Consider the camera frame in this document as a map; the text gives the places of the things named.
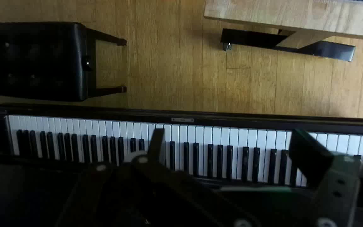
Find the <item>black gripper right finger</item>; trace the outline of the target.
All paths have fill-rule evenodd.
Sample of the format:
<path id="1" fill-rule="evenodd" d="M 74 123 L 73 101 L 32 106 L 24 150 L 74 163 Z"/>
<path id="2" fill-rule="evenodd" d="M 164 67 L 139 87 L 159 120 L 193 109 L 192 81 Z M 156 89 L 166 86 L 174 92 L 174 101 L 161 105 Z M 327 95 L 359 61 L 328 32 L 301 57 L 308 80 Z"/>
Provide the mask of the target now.
<path id="1" fill-rule="evenodd" d="M 352 227 L 361 188 L 361 164 L 349 155 L 329 152 L 299 129 L 291 134 L 289 157 L 315 191 L 303 225 Z"/>

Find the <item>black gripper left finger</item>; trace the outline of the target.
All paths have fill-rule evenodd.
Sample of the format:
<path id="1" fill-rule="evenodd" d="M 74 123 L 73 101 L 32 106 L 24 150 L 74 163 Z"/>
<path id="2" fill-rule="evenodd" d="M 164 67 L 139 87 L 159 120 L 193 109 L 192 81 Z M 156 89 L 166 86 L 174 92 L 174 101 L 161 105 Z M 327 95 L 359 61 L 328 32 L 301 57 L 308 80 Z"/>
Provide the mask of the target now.
<path id="1" fill-rule="evenodd" d="M 164 166 L 164 134 L 129 163 L 86 167 L 58 227 L 216 227 L 214 193 Z"/>

